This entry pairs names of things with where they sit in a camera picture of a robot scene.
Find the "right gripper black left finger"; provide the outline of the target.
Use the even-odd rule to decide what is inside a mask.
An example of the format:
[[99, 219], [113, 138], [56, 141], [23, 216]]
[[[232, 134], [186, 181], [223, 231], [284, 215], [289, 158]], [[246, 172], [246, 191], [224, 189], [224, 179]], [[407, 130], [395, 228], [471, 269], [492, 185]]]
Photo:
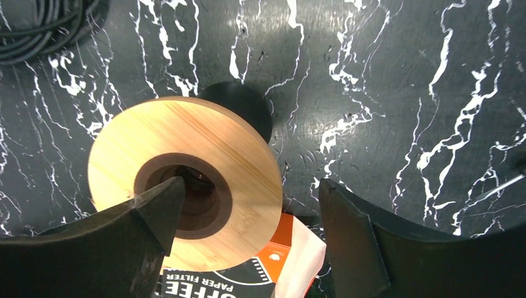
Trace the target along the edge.
[[2, 239], [1, 296], [150, 297], [184, 199], [184, 180], [171, 178], [85, 219]]

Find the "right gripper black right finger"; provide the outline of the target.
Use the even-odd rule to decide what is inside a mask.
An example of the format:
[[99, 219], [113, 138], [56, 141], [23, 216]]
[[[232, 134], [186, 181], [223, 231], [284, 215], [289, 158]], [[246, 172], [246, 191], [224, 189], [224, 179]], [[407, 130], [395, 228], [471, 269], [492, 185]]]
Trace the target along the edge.
[[319, 184], [337, 297], [524, 297], [525, 226], [464, 238]]

